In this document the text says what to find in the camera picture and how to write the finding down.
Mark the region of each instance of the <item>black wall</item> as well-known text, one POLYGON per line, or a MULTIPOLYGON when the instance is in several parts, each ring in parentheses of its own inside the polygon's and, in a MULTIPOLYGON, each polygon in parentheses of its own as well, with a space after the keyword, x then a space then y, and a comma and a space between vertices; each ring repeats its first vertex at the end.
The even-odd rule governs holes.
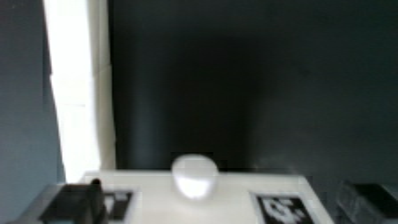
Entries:
POLYGON ((398 2, 113 1, 122 169, 205 153, 225 170, 398 183, 398 2))

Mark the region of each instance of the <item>sticker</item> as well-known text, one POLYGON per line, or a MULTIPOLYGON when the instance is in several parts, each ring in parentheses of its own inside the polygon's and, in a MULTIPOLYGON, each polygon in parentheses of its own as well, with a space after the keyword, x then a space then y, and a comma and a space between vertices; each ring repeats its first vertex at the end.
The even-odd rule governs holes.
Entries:
POLYGON ((255 194, 255 202, 266 224, 315 224, 298 195, 255 194))

